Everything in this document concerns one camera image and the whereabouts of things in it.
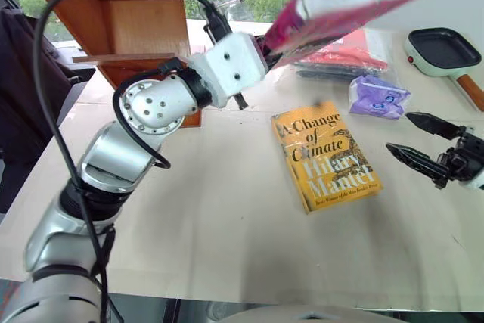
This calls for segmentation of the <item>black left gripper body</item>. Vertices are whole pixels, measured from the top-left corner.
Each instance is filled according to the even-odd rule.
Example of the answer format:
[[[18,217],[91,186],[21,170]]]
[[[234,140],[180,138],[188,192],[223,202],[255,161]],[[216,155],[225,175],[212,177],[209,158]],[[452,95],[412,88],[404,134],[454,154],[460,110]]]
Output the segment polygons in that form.
[[[275,68],[275,65],[279,62],[282,58],[282,53],[274,53],[267,45],[265,41],[265,37],[263,35],[255,36],[255,40],[257,45],[259,46],[259,50],[262,52],[264,60],[268,66],[268,71]]]

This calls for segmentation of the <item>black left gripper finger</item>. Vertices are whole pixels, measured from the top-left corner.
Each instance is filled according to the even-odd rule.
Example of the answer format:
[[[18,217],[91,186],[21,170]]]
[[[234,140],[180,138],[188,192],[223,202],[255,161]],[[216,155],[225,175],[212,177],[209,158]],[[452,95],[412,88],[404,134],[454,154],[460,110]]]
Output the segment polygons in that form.
[[[279,54],[292,54],[299,51],[318,50],[342,37],[343,34],[323,36],[316,39],[304,39],[302,36],[280,36],[278,38],[273,38],[270,41],[269,55],[275,57]]]

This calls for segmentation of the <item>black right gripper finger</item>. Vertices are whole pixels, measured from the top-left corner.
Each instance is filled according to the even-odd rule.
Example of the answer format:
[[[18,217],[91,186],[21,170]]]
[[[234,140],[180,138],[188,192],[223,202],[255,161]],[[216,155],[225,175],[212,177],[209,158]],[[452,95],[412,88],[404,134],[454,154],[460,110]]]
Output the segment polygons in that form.
[[[456,126],[430,113],[409,112],[405,115],[419,129],[447,140],[453,140],[464,134],[463,126]]]
[[[408,146],[386,143],[386,148],[398,161],[431,179],[438,189],[446,187],[449,180],[446,166]]]

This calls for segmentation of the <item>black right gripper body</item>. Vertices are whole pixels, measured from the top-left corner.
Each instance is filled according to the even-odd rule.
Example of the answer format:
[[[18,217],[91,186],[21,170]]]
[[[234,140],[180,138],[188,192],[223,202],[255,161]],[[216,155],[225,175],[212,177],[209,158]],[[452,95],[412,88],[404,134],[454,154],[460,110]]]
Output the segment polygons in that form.
[[[448,181],[464,184],[483,183],[483,140],[466,129],[459,131],[453,148],[439,155],[438,162],[446,168]]]

